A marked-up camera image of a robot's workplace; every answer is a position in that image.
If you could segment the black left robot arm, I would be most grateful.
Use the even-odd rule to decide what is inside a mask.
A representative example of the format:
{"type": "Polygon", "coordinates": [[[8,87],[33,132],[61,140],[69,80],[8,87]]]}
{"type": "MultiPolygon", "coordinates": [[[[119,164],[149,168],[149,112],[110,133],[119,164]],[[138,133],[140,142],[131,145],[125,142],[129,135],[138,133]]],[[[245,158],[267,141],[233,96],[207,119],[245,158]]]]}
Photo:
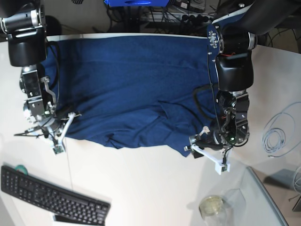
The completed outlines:
{"type": "Polygon", "coordinates": [[[205,149],[223,150],[243,146],[249,138],[247,90],[253,85],[252,50],[261,35],[279,25],[301,6],[298,0],[221,0],[206,28],[208,88],[213,91],[214,117],[209,131],[190,138],[195,158],[205,149]]]}

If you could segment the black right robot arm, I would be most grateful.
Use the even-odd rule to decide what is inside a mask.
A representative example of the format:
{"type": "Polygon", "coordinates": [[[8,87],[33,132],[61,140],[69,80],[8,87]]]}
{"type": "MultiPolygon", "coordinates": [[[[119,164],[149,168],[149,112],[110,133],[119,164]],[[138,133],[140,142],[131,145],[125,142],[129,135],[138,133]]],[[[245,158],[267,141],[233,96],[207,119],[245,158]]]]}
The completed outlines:
{"type": "Polygon", "coordinates": [[[75,113],[60,109],[60,49],[47,40],[44,5],[40,0],[2,0],[0,29],[8,41],[10,64],[21,67],[19,86],[27,95],[24,114],[36,126],[19,137],[44,136],[58,143],[72,123],[75,113]]]}

